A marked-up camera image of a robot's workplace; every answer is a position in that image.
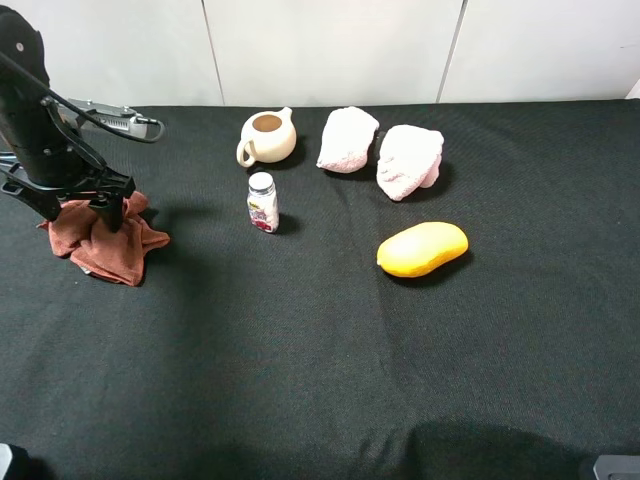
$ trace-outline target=brown cloth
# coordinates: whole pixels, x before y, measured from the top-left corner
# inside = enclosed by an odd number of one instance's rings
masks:
[[[148,204],[140,192],[125,199],[124,222],[115,233],[84,200],[65,203],[57,220],[39,227],[49,231],[54,255],[71,255],[73,263],[92,275],[134,287],[142,281],[147,252],[169,243],[169,235],[152,230],[138,215]]]

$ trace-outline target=black tablecloth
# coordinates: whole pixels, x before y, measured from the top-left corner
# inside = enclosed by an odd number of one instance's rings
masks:
[[[440,130],[437,184],[393,203],[375,167],[315,166],[329,109],[294,109],[249,224],[256,109],[144,108],[153,146],[92,134],[172,236],[140,288],[54,257],[0,209],[0,442],[61,479],[575,478],[640,453],[640,102],[367,108]],[[416,280],[378,245],[419,222],[468,254]]]

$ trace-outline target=bottle cap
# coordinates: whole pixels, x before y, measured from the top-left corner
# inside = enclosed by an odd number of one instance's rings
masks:
[[[273,177],[267,172],[254,173],[249,177],[249,189],[258,195],[269,193],[273,188]]]

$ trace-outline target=folded towel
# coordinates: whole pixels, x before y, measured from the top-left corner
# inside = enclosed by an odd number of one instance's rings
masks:
[[[397,125],[384,137],[378,160],[378,185],[389,198],[400,201],[418,187],[438,178],[444,138],[435,130]]]
[[[360,170],[367,163],[367,150],[380,124],[356,107],[329,114],[322,132],[322,148],[317,166],[338,173]]]
[[[39,227],[49,232],[54,255],[70,255],[82,270],[133,287],[142,281],[147,252],[169,243],[169,235],[152,230],[138,215],[148,203],[140,192],[124,199],[124,221],[115,233],[84,200],[65,203],[55,221],[46,221]]]

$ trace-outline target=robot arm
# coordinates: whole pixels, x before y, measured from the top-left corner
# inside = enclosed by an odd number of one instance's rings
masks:
[[[0,133],[13,152],[0,155],[0,173],[7,179],[0,191],[48,220],[57,218],[60,202],[90,200],[90,207],[117,231],[122,200],[133,194],[135,183],[107,166],[83,141],[80,127],[90,122],[120,137],[153,143],[164,125],[128,108],[80,103],[49,88],[40,33],[17,12],[0,6]],[[160,126],[153,139],[144,136],[149,124]]]

